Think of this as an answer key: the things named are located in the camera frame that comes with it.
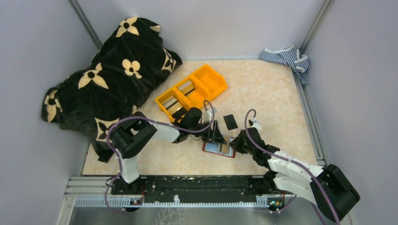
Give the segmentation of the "black card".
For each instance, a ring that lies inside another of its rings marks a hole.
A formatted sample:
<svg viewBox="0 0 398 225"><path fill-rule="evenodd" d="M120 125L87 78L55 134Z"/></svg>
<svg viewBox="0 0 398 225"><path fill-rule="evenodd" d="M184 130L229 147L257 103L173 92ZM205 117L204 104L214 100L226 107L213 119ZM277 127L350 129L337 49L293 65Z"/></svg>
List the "black card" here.
<svg viewBox="0 0 398 225"><path fill-rule="evenodd" d="M226 127L229 131L237 129L238 125L233 114L223 116Z"/></svg>

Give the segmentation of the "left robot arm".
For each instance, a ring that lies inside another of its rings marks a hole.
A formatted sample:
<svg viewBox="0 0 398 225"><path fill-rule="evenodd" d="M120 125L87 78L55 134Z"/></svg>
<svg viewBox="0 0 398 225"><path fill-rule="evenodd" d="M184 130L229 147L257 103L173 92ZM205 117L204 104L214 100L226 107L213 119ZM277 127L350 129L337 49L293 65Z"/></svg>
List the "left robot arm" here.
<svg viewBox="0 0 398 225"><path fill-rule="evenodd" d="M216 120L201 122L200 109L192 107L186 110L182 107L173 117L173 123L156 122L142 112L136 112L110 128L106 140L108 146L119 156L122 188L129 194L140 190L137 155L151 139L181 143L193 135L205 143L227 144Z"/></svg>

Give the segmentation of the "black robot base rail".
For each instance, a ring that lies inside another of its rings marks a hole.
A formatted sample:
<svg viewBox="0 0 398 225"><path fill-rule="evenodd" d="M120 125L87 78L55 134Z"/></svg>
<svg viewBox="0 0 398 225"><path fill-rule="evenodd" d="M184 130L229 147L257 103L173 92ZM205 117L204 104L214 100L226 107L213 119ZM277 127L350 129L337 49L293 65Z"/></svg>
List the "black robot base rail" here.
<svg viewBox="0 0 398 225"><path fill-rule="evenodd" d="M181 203L250 203L258 196L282 193L262 175L142 175L131 184L121 178L111 184L111 194L138 195L145 203L170 203L176 195Z"/></svg>

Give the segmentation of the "red leather card holder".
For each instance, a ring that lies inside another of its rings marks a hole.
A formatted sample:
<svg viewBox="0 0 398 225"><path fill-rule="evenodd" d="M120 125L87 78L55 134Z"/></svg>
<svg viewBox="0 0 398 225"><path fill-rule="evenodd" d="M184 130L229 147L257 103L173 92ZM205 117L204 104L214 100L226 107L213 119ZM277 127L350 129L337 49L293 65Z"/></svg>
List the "red leather card holder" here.
<svg viewBox="0 0 398 225"><path fill-rule="evenodd" d="M235 138L234 138L234 137L228 137L228 138L226 137L225 139L227 140L227 145L230 146L230 142L232 142ZM219 145L220 145L220 144L217 144L217 143L208 143L208 142L207 142L207 143L204 143L204 144L203 144L202 150L203 150L204 152L213 153L213 154L216 154L216 155L223 156L223 155L217 153L218 148L219 148ZM236 152L232 149L231 146L230 146L230 149L231 149L231 151L233 152L233 155L230 156L230 157L228 157L228 156L223 156L223 157L235 158Z"/></svg>

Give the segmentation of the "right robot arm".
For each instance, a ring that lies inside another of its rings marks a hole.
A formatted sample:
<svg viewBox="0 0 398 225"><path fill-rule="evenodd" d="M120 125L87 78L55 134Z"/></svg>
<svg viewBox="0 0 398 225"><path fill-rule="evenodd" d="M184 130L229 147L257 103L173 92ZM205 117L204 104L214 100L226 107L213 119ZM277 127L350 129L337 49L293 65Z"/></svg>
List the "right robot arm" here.
<svg viewBox="0 0 398 225"><path fill-rule="evenodd" d="M360 201L359 193L338 166L302 162L276 146L265 144L256 121L249 124L231 141L230 147L249 154L259 166L268 169L262 181L252 184L255 195L290 192L314 204L333 222L341 221Z"/></svg>

